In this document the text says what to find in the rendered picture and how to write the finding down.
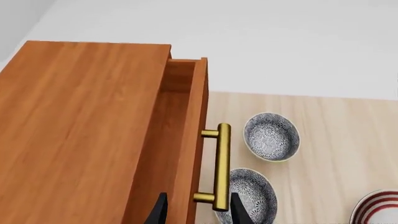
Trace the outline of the white plate with red rings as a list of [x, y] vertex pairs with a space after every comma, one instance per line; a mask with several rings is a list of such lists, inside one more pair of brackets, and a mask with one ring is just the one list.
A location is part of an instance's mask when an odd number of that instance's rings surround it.
[[398, 224], [398, 189], [367, 194], [354, 207], [349, 224]]

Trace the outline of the wooden cabinet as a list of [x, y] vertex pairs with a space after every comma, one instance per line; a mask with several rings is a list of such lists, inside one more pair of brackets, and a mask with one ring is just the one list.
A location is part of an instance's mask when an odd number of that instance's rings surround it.
[[0, 224], [121, 224], [170, 48], [20, 48], [0, 72]]

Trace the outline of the blue patterned bowl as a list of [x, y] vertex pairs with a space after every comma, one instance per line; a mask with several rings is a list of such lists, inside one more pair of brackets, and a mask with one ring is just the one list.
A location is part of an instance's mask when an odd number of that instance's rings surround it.
[[258, 113], [243, 127], [246, 147], [268, 162], [285, 162], [300, 147], [300, 133], [294, 123], [278, 113]]
[[[233, 169], [229, 189], [237, 193], [254, 224], [274, 224], [277, 197], [270, 182], [262, 174], [247, 168]], [[216, 212], [220, 224], [233, 224], [231, 211]]]

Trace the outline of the wooden drawer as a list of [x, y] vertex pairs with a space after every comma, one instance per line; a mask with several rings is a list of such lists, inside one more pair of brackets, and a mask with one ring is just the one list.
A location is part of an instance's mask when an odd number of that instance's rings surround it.
[[166, 224], [194, 224], [208, 107], [207, 59], [167, 62], [122, 224], [144, 224], [160, 193]]

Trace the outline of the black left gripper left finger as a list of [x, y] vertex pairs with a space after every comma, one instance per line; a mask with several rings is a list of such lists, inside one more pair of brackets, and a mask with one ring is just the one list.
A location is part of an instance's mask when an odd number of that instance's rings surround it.
[[168, 200], [167, 194], [161, 192], [153, 206], [145, 224], [165, 224], [167, 219]]

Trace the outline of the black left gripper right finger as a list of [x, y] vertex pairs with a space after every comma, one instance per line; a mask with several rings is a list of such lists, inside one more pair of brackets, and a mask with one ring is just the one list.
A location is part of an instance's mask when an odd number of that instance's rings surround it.
[[254, 224], [237, 193], [231, 194], [230, 211], [233, 224]]

